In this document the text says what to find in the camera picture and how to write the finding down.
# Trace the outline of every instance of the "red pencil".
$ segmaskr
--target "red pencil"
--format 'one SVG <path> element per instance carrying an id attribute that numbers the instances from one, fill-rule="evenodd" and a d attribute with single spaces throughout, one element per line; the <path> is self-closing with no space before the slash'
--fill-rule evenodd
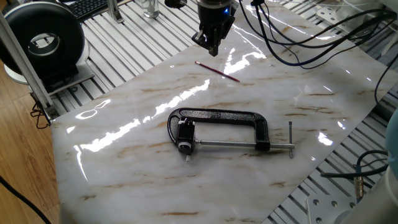
<path id="1" fill-rule="evenodd" d="M 220 75 L 222 75 L 222 76 L 224 76 L 224 77 L 226 77 L 226 78 L 230 78 L 230 79 L 232 79 L 232 80 L 234 80 L 234 81 L 236 81 L 236 82 L 241 82 L 241 81 L 239 81 L 238 79 L 236 79 L 236 78 L 234 78 L 234 77 L 232 77 L 232 76 L 229 76 L 229 75 L 227 75 L 227 74 L 225 74 L 225 73 L 223 73 L 223 72 L 220 72 L 219 70 L 215 70 L 214 68 L 210 68 L 209 66 L 206 66 L 206 65 L 204 65 L 204 64 L 202 64 L 202 63 L 200 63 L 200 62 L 195 62 L 195 64 L 200 65 L 200 66 L 202 66 L 202 67 L 204 67 L 204 68 L 207 68 L 207 69 L 209 69 L 209 70 L 211 70 L 211 71 L 213 71 L 213 72 L 219 73 Z"/>

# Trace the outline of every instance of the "marble veining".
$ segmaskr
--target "marble veining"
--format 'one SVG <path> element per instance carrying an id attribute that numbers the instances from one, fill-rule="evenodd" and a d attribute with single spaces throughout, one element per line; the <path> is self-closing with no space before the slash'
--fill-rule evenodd
<path id="1" fill-rule="evenodd" d="M 249 3 L 244 1 L 245 10 L 258 29 Z M 320 31 L 282 6 L 268 5 L 276 25 L 295 40 Z M 312 43 L 336 38 L 326 33 Z M 351 46 L 344 42 L 330 54 Z M 294 62 L 290 52 L 274 48 Z M 319 53 L 292 50 L 301 60 Z M 196 60 L 241 83 L 195 65 Z M 217 57 L 191 46 L 53 121 L 62 207 L 76 223 L 261 223 L 372 110 L 384 69 L 357 48 L 313 70 L 285 66 L 238 9 Z M 388 72 L 378 97 L 397 82 L 397 74 Z M 166 128 L 179 107 L 260 113 L 272 142 L 287 142 L 293 121 L 295 157 L 287 150 L 260 154 L 199 147 L 187 163 Z M 201 124 L 197 137 L 252 141 L 253 133 L 247 127 Z"/>

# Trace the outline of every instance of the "wooden floor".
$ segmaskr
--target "wooden floor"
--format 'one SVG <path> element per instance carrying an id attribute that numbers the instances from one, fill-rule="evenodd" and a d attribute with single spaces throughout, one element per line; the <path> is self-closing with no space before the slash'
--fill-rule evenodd
<path id="1" fill-rule="evenodd" d="M 0 0 L 0 9 L 5 0 Z M 28 87 L 12 81 L 0 61 L 0 175 L 59 223 L 59 200 L 50 128 L 37 129 Z M 41 117 L 40 124 L 45 124 Z M 43 223 L 26 204 L 0 185 L 0 223 Z"/>

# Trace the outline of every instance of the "black c-clamp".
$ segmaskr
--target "black c-clamp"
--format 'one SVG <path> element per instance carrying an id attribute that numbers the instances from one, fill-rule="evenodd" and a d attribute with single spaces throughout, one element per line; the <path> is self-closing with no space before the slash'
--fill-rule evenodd
<path id="1" fill-rule="evenodd" d="M 255 129 L 256 142 L 198 141 L 195 140 L 195 122 L 237 124 L 252 126 Z M 201 108 L 179 108 L 174 110 L 167 121 L 169 136 L 187 160 L 193 153 L 195 144 L 213 146 L 254 147 L 258 151 L 269 151 L 271 148 L 290 149 L 293 157 L 292 122 L 289 121 L 290 144 L 273 144 L 269 142 L 266 119 L 258 113 L 231 110 Z"/>

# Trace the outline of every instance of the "marble surface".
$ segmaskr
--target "marble surface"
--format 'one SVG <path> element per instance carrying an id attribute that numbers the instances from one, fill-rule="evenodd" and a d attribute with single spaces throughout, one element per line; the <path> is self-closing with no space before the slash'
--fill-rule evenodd
<path id="1" fill-rule="evenodd" d="M 244 5 L 257 24 L 249 1 Z M 268 5 L 277 26 L 295 40 L 320 31 L 282 6 Z M 313 44 L 335 38 L 325 34 Z M 332 53 L 350 46 L 344 42 Z M 302 60 L 318 52 L 292 50 Z M 294 62 L 282 47 L 275 51 Z M 239 9 L 217 57 L 191 46 L 53 121 L 60 202 L 76 223 L 261 223 L 372 110 L 384 69 L 360 49 L 313 70 L 282 65 Z M 396 82 L 390 71 L 378 96 Z M 166 128 L 169 114 L 180 107 L 260 113 L 271 142 L 287 142 L 293 121 L 295 157 L 285 150 L 199 147 L 187 163 Z M 197 138 L 252 141 L 253 133 L 198 124 Z"/>

